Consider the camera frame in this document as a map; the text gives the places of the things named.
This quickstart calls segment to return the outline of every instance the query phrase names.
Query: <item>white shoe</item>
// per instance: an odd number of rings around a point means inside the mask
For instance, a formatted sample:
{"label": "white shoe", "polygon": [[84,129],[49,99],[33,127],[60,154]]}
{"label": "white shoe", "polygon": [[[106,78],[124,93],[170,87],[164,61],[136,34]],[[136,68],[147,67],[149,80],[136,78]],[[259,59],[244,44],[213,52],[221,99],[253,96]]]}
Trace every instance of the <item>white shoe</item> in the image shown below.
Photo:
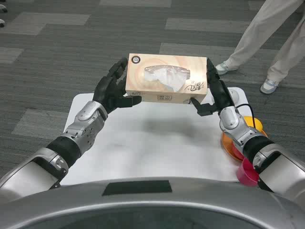
{"label": "white shoe", "polygon": [[229,68],[229,67],[225,64],[225,62],[223,62],[223,63],[217,65],[217,66],[216,66],[216,69],[217,69],[219,75],[226,74],[226,73],[229,72],[229,71],[235,71],[235,70],[237,70],[237,68],[236,68],[236,69],[235,69],[235,68],[232,68],[232,69]]}
{"label": "white shoe", "polygon": [[264,94],[271,94],[276,90],[279,83],[280,82],[266,79],[263,85],[261,86],[261,92]]}

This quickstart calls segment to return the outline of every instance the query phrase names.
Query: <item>white table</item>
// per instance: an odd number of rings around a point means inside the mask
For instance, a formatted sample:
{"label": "white table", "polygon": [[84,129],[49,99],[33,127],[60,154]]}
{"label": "white table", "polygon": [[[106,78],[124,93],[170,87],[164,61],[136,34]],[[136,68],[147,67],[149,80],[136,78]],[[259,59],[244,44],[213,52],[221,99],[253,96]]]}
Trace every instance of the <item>white table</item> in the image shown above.
{"label": "white table", "polygon": [[[242,89],[239,102],[247,103]],[[65,128],[93,94],[74,97]],[[210,91],[203,103],[212,104]],[[242,115],[251,116],[248,107]],[[239,163],[221,146],[217,113],[200,117],[188,104],[142,102],[109,114],[94,146],[69,169],[62,185],[132,177],[200,177],[237,181]]]}

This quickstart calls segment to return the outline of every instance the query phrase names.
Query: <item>black cable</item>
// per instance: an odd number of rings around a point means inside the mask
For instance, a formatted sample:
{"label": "black cable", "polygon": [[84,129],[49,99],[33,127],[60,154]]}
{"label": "black cable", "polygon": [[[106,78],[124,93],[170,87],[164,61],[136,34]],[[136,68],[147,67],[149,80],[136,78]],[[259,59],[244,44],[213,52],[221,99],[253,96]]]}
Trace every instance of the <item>black cable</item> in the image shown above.
{"label": "black cable", "polygon": [[254,112],[253,112],[253,109],[252,107],[250,106],[250,104],[240,104],[238,105],[236,108],[239,108],[241,106],[248,106],[251,110],[251,114],[252,114],[252,120],[253,120],[253,127],[256,129],[256,126],[255,126],[255,119],[254,119]]}

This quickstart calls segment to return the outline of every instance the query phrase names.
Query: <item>person's leg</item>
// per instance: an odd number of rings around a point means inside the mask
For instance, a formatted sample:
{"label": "person's leg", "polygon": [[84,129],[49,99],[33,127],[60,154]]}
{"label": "person's leg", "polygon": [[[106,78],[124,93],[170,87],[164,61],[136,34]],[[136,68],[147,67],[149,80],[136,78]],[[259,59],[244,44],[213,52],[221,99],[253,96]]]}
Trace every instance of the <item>person's leg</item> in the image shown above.
{"label": "person's leg", "polygon": [[225,64],[236,69],[248,61],[304,0],[266,0]]}
{"label": "person's leg", "polygon": [[303,18],[282,46],[267,73],[267,79],[261,86],[261,92],[271,94],[287,75],[289,69],[296,66],[305,56],[305,12]]}

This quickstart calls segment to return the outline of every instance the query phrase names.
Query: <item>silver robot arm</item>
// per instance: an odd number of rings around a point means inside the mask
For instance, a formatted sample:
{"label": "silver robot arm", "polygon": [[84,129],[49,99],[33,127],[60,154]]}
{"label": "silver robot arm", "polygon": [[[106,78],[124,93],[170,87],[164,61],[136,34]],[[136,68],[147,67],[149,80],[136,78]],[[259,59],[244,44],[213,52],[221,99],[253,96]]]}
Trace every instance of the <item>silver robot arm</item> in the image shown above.
{"label": "silver robot arm", "polygon": [[305,209],[305,164],[259,131],[248,127],[234,106],[220,112],[220,128],[259,173],[261,189],[280,194]]}
{"label": "silver robot arm", "polygon": [[88,102],[62,135],[0,180],[0,204],[60,187],[69,167],[91,148],[107,117],[100,103]]}
{"label": "silver robot arm", "polygon": [[218,112],[221,130],[233,139],[236,148],[258,172],[258,186],[280,194],[305,209],[305,163],[255,128],[249,127],[209,59],[207,69],[207,79],[215,104],[200,104],[192,98],[197,113],[205,116]]}
{"label": "silver robot arm", "polygon": [[131,107],[141,102],[140,96],[123,96],[126,77],[117,83],[127,62],[122,58],[100,80],[93,100],[78,112],[63,134],[0,180],[0,204],[60,187],[69,168],[93,146],[108,114],[117,107]]}

